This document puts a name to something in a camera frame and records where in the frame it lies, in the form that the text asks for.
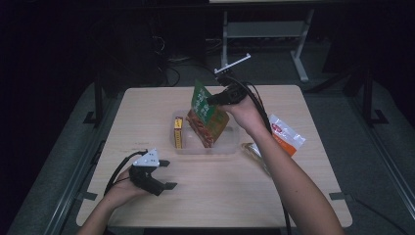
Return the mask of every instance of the light wood table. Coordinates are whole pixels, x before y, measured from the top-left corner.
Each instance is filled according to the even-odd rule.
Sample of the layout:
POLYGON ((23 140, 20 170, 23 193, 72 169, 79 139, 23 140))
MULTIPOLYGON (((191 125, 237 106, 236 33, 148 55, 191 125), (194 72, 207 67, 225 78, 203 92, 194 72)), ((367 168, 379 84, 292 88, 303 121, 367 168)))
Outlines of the light wood table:
MULTIPOLYGON (((124 205, 115 211, 109 226, 285 226, 281 201, 271 178, 240 148, 232 155, 175 154, 169 140, 172 114, 190 109, 193 89, 133 88, 125 92, 88 188, 88 192, 98 196, 95 201, 83 201, 77 224, 83 224, 102 199, 111 175, 125 157, 157 148, 160 159, 169 160, 170 165, 155 170, 153 177, 160 182, 177 182, 177 186, 159 197, 149 195, 124 205)), ((223 87, 207 89, 214 94, 223 87)), ((294 85, 257 89, 268 114, 275 114, 306 138, 293 158, 329 199, 342 226, 350 226, 352 219, 346 202, 330 200, 329 193, 341 190, 300 89, 294 85)), ((244 130, 240 137, 241 143, 252 142, 244 130)))

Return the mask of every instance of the person's right hand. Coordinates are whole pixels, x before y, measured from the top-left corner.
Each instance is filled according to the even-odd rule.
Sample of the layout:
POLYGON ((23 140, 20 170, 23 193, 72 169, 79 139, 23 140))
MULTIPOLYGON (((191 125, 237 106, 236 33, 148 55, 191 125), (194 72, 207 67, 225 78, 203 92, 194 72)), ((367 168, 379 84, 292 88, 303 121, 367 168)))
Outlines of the person's right hand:
POLYGON ((262 117, 250 96, 245 97, 239 104, 219 106, 219 109, 230 113, 250 136, 262 129, 266 130, 262 117))

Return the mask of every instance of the snack package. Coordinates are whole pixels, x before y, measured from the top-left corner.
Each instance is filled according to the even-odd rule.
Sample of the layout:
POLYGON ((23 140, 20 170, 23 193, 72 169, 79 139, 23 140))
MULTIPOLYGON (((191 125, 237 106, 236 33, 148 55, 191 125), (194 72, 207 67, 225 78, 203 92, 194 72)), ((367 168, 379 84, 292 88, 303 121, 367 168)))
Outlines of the snack package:
MULTIPOLYGON (((296 133, 286 123, 277 118, 275 115, 269 117, 269 123, 271 124, 272 136, 277 140, 278 144, 292 157, 293 154, 304 143, 305 138, 296 133)), ((255 143, 244 143, 241 145, 242 149, 249 156, 257 160, 262 166, 265 172, 269 175, 268 168, 262 159, 258 147, 255 143)))
POLYGON ((216 106, 210 106, 207 97, 211 96, 208 90, 198 81, 192 97, 192 107, 186 116, 189 125, 199 136, 205 148, 212 148, 214 142, 229 121, 226 112, 220 111, 216 106))

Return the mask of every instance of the plastic container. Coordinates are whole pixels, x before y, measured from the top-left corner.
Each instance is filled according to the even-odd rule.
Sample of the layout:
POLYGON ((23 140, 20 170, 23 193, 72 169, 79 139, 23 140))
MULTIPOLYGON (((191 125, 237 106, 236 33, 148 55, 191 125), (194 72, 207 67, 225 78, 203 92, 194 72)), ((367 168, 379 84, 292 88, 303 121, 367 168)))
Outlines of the plastic container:
POLYGON ((213 148, 205 148, 201 139, 190 127, 186 120, 189 111, 176 111, 171 117, 170 143, 179 155, 227 155, 234 154, 239 146, 239 125, 229 116, 228 124, 213 145, 213 148), (176 117, 183 117, 182 126, 182 149, 176 149, 174 145, 174 120, 176 117))

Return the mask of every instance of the gray floor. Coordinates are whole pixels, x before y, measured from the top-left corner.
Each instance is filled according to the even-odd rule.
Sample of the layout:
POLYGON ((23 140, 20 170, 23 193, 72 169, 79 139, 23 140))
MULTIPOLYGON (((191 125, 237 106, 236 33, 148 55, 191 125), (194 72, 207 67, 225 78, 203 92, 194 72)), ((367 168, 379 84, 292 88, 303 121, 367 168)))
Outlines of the gray floor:
MULTIPOLYGON (((325 57, 330 44, 308 43, 301 58, 310 78, 301 83, 290 57, 290 45, 280 45, 247 51, 252 58, 234 68, 241 80, 258 84, 296 84, 308 89, 325 81, 332 74, 323 74, 325 57)), ((229 61, 244 56, 232 54, 229 61)), ((210 71, 220 67, 217 53, 207 57, 208 70, 193 61, 185 61, 171 67, 180 73, 177 86, 192 86, 194 79, 205 85, 217 85, 210 71)), ((177 73, 168 70, 169 83, 177 79, 177 73)), ((394 181, 394 175, 388 171, 385 153, 395 162, 407 184, 414 189, 415 175, 415 131, 394 106, 388 91, 374 84, 373 108, 382 110, 389 124, 379 124, 368 128, 359 113, 361 96, 348 98, 343 95, 341 81, 319 94, 304 94, 305 101, 313 116, 324 147, 344 193, 354 199, 347 201, 353 217, 353 225, 346 228, 347 234, 402 234, 382 217, 369 211, 358 200, 392 220, 408 234, 415 234, 415 221, 407 209, 394 181), (377 140, 385 145, 379 147, 377 140)), ((73 234, 78 229, 75 218, 80 207, 82 193, 88 186, 93 172, 89 160, 93 158, 101 141, 105 140, 114 120, 122 94, 116 99, 105 100, 105 122, 99 128, 82 123, 86 114, 94 109, 94 93, 91 85, 79 99, 78 104, 62 131, 47 163, 39 174, 27 196, 9 234, 73 234), (87 164, 80 167, 87 158, 87 164), (87 175, 85 183, 73 192, 72 197, 63 197, 69 191, 68 185, 77 168, 87 175), (59 220, 55 212, 62 212, 59 220)), ((142 229, 111 228, 116 234, 142 234, 142 229)))

